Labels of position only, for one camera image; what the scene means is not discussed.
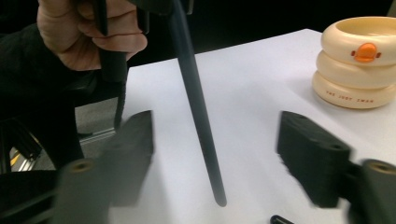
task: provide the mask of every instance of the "black stick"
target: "black stick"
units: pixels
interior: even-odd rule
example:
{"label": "black stick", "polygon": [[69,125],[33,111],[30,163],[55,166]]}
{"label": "black stick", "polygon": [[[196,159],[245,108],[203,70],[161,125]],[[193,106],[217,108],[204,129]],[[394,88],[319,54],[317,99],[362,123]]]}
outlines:
{"label": "black stick", "polygon": [[174,0],[174,8],[169,15],[169,29],[177,53],[181,75],[190,102],[190,108],[198,133],[201,149],[204,154],[206,169],[216,202],[220,206],[227,204],[224,192],[218,157],[210,130],[209,118],[206,112],[204,94],[192,48],[186,15],[179,0]]}
{"label": "black stick", "polygon": [[[97,29],[107,35],[106,0],[93,1],[94,17]],[[108,82],[125,82],[128,76],[126,53],[99,49],[102,77]]]}

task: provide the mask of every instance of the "finger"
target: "finger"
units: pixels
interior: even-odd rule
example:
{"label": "finger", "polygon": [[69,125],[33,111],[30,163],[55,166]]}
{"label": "finger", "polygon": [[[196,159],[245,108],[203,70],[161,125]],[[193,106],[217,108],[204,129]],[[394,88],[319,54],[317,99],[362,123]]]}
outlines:
{"label": "finger", "polygon": [[99,52],[89,38],[80,38],[71,48],[58,54],[68,68],[87,71],[100,68]]}
{"label": "finger", "polygon": [[148,41],[142,34],[139,35],[113,35],[110,37],[93,38],[93,43],[101,48],[113,51],[137,52],[146,48]]}
{"label": "finger", "polygon": [[62,52],[72,46],[82,36],[76,24],[78,14],[72,10],[60,17],[46,14],[46,9],[40,7],[37,11],[37,27],[46,46],[54,52]]}
{"label": "finger", "polygon": [[[108,18],[118,17],[135,10],[136,6],[126,0],[106,1],[106,13]],[[94,12],[92,2],[82,1],[78,3],[78,13],[87,20],[93,20]]]}
{"label": "finger", "polygon": [[39,0],[38,4],[42,13],[49,17],[62,17],[74,8],[71,0]]}
{"label": "finger", "polygon": [[[131,11],[119,17],[110,18],[107,21],[107,36],[112,35],[133,35],[140,34],[136,18],[136,11]],[[78,29],[86,36],[104,37],[96,28],[94,21],[83,21],[78,25]]]}

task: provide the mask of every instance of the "cream ring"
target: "cream ring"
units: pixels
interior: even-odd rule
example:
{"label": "cream ring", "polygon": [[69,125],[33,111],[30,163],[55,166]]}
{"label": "cream ring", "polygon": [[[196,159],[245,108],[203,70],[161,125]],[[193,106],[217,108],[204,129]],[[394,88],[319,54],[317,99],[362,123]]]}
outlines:
{"label": "cream ring", "polygon": [[351,88],[378,89],[396,84],[396,64],[360,66],[341,63],[323,50],[317,57],[317,69],[331,82]]}
{"label": "cream ring", "polygon": [[396,95],[396,85],[375,90],[362,90],[334,84],[317,71],[312,78],[314,91],[323,100],[343,107],[367,109],[379,107],[392,101]]}
{"label": "cream ring", "polygon": [[332,58],[358,65],[381,66],[396,63],[396,18],[357,17],[337,21],[320,39]]}

